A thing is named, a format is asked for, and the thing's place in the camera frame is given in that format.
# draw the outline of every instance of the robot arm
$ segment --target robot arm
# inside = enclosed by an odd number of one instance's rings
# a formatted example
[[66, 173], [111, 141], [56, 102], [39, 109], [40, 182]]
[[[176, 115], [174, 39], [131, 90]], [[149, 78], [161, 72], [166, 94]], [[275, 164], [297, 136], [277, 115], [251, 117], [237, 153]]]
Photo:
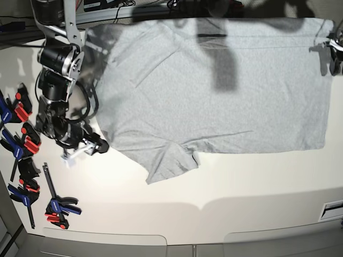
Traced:
[[[90, 101], [83, 85], [77, 82], [84, 58], [81, 35], [76, 27], [75, 0], [31, 0], [35, 22], [46, 36], [44, 48], [38, 54], [42, 71], [38, 77], [39, 112], [36, 129], [54, 139], [65, 149], [77, 149], [80, 142], [85, 152], [105, 153], [109, 146], [99, 135], [87, 129], [84, 119], [90, 110]], [[55, 38], [64, 37], [68, 43]], [[79, 119], [66, 118], [68, 100], [74, 86], [80, 87], [87, 102], [87, 111]]]

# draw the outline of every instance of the gray fabric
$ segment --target gray fabric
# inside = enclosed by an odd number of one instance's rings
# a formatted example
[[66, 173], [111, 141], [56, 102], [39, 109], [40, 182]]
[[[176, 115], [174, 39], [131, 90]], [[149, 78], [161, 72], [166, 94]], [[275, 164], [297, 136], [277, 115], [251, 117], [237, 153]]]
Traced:
[[332, 29], [291, 18], [89, 29], [84, 70], [98, 82], [100, 128], [148, 183], [197, 168], [194, 151], [320, 149], [332, 80], [320, 44]]

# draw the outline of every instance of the gray t-shirt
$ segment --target gray t-shirt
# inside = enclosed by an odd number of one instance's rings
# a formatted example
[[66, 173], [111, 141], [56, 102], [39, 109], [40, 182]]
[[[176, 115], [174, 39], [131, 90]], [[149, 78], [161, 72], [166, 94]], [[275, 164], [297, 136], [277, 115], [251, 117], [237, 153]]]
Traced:
[[148, 183], [197, 168], [194, 151], [322, 148], [332, 78], [320, 44], [332, 29], [291, 18], [91, 28], [84, 70], [95, 56], [100, 128]]

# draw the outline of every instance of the white table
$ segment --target white table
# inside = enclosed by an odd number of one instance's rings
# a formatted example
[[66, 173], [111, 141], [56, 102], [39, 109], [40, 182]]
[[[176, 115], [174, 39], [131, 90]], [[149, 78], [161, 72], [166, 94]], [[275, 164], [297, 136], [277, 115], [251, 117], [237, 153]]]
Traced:
[[[13, 97], [19, 83], [26, 84], [34, 124], [38, 109], [34, 82], [41, 70], [37, 53], [30, 48], [0, 51], [0, 89]], [[42, 172], [36, 179], [41, 186], [40, 197], [32, 205], [34, 230], [26, 207], [14, 205], [28, 233], [61, 237], [65, 232], [44, 216], [51, 198], [42, 171], [47, 162], [57, 194], [77, 198], [83, 211], [69, 215], [69, 231], [161, 235], [168, 245], [175, 245], [220, 243], [233, 232], [316, 223], [325, 202], [343, 199], [342, 99], [343, 77], [335, 77], [324, 149], [278, 154], [200, 153], [199, 169], [152, 185], [145, 183], [144, 168], [112, 148], [102, 155], [82, 154], [77, 165], [68, 169], [60, 160], [61, 147], [42, 135], [40, 151], [34, 156]], [[96, 120], [92, 125], [99, 131]], [[7, 128], [19, 133], [21, 125]], [[13, 163], [13, 155], [0, 147], [0, 170], [6, 183]], [[14, 186], [18, 186], [18, 178], [17, 171]], [[113, 244], [129, 238], [103, 236]], [[74, 240], [97, 242], [98, 237], [77, 233]]]

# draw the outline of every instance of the t-shirt sleeve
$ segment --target t-shirt sleeve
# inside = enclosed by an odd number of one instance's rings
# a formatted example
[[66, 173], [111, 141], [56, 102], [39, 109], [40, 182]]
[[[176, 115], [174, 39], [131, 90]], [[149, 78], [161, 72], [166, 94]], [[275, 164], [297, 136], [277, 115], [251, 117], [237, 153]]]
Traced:
[[198, 168], [192, 152], [177, 143], [153, 136], [126, 135], [114, 145], [122, 154], [142, 165], [148, 172], [148, 184], [173, 178]]

